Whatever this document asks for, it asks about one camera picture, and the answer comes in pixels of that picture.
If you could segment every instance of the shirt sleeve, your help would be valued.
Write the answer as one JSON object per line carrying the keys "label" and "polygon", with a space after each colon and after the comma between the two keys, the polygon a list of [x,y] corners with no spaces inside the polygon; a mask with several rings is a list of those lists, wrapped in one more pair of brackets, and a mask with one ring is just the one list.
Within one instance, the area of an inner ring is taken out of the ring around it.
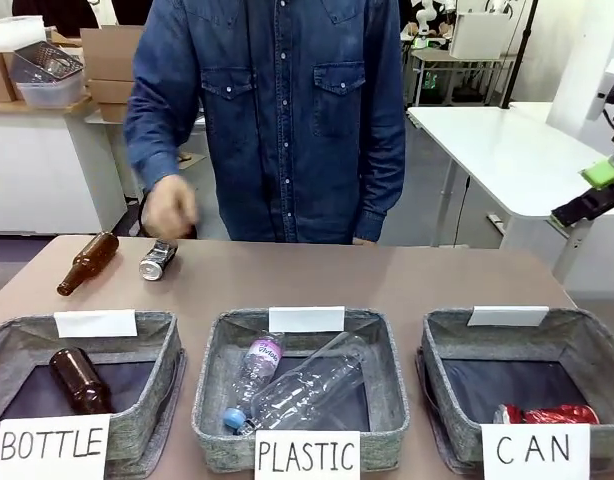
{"label": "shirt sleeve", "polygon": [[199,67],[180,0],[154,0],[133,68],[127,155],[151,190],[178,173],[177,147],[189,138],[198,113]]}
{"label": "shirt sleeve", "polygon": [[365,33],[360,176],[355,236],[377,241],[387,211],[403,189],[405,116],[397,0],[371,0]]}

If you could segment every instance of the purple label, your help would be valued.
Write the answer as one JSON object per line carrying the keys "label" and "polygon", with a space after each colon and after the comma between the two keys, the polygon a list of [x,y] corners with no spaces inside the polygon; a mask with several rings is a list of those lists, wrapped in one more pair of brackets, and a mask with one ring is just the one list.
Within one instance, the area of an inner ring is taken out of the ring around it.
{"label": "purple label", "polygon": [[256,340],[249,348],[249,355],[265,357],[277,367],[280,357],[282,357],[282,351],[278,345],[269,340]]}

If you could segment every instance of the person's right hand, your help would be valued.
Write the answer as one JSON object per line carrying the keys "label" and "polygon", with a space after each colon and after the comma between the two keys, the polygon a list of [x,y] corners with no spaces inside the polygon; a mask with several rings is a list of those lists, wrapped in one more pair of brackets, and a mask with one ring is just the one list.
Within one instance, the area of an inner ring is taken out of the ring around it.
{"label": "person's right hand", "polygon": [[197,222],[196,195],[180,175],[159,180],[147,197],[144,224],[150,235],[176,240]]}

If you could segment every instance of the brown glass bottle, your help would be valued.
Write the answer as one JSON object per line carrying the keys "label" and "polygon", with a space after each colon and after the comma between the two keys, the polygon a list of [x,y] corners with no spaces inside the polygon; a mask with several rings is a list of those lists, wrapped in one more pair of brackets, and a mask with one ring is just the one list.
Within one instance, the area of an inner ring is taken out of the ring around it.
{"label": "brown glass bottle", "polygon": [[49,367],[75,414],[114,413],[109,386],[82,349],[63,348],[51,357]]}
{"label": "brown glass bottle", "polygon": [[118,250],[118,239],[113,233],[96,235],[74,258],[71,270],[56,289],[63,296],[71,295],[85,280],[98,275]]}

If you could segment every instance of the crushed red can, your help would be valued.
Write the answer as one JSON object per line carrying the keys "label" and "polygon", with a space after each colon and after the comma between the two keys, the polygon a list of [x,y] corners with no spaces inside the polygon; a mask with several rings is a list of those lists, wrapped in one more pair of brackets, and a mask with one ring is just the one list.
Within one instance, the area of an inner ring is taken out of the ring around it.
{"label": "crushed red can", "polygon": [[598,425],[598,415],[587,405],[561,405],[523,411],[515,405],[500,405],[494,413],[494,423],[588,423]]}

